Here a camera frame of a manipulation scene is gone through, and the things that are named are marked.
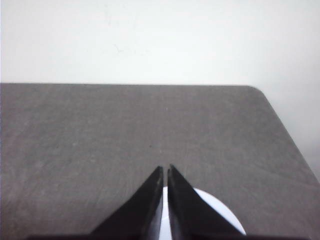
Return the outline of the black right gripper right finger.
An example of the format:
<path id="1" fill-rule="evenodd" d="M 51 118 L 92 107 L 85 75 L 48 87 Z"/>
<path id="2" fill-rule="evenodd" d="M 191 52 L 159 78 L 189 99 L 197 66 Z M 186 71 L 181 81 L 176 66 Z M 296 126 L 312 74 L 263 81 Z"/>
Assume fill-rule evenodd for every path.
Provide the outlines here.
<path id="1" fill-rule="evenodd" d="M 174 240 L 224 240 L 244 235 L 206 203 L 171 164 L 167 172 L 168 213 Z"/>

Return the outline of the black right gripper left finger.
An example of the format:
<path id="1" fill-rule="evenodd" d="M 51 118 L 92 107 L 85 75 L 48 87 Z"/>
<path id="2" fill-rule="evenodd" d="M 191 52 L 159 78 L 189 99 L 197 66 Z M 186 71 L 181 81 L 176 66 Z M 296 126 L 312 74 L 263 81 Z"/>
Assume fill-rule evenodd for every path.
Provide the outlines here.
<path id="1" fill-rule="evenodd" d="M 90 234 L 101 240 L 158 240 L 163 187 L 163 168 L 158 166 L 131 198 Z"/>

